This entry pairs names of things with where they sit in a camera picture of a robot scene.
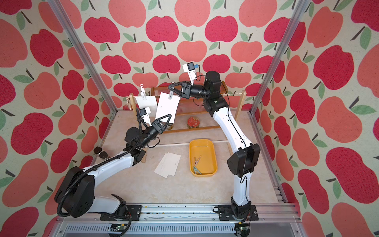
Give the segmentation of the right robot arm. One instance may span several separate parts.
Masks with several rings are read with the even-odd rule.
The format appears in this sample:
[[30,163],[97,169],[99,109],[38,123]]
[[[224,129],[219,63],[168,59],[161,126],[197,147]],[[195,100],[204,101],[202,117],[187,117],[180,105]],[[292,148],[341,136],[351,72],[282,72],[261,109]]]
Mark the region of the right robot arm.
[[235,178],[231,211],[236,220],[244,220],[252,214],[249,189],[251,175],[260,155],[260,146],[253,144],[244,135],[230,110],[230,99],[224,98],[221,88],[226,86],[222,83],[220,74],[215,71],[206,73],[203,85],[179,82],[168,86],[171,92],[182,98],[202,99],[205,110],[222,129],[233,152],[227,160],[229,170]]

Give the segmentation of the pink clothespin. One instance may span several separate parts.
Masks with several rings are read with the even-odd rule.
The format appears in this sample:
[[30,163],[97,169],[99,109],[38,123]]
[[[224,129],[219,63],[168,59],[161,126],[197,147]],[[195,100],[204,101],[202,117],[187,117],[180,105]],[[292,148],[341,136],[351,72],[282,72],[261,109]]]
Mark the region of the pink clothespin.
[[198,165],[200,159],[201,159],[201,156],[199,156],[199,157],[194,157],[194,166],[197,166],[197,165]]

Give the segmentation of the teal clothespin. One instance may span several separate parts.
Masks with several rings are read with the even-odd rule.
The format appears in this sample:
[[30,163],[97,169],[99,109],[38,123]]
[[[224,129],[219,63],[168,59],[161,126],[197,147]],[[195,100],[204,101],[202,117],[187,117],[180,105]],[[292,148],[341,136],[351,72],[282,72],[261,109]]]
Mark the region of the teal clothespin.
[[193,172],[194,174],[202,175],[202,173],[196,168],[196,166],[193,166]]

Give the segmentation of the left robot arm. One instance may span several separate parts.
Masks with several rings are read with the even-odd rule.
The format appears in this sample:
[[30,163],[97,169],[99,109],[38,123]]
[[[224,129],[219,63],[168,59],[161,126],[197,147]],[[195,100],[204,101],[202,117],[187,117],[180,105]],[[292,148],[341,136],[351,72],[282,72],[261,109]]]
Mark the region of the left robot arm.
[[118,195],[101,197],[94,194],[95,188],[118,172],[137,165],[146,154],[149,143],[168,127],[171,114],[155,119],[147,126],[140,111],[137,112],[138,126],[126,132],[126,147],[116,156],[103,162],[69,169],[54,200],[58,204],[60,217],[81,217],[86,213],[98,213],[115,220],[131,220],[126,201]]

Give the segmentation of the grey clothespin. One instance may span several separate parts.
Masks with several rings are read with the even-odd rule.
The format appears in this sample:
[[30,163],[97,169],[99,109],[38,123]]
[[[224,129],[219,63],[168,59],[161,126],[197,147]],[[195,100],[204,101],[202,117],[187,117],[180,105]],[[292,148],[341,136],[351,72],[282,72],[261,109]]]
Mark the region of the grey clothespin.
[[174,96],[174,92],[173,91],[170,91],[169,92],[169,96],[168,96],[168,99],[171,100]]

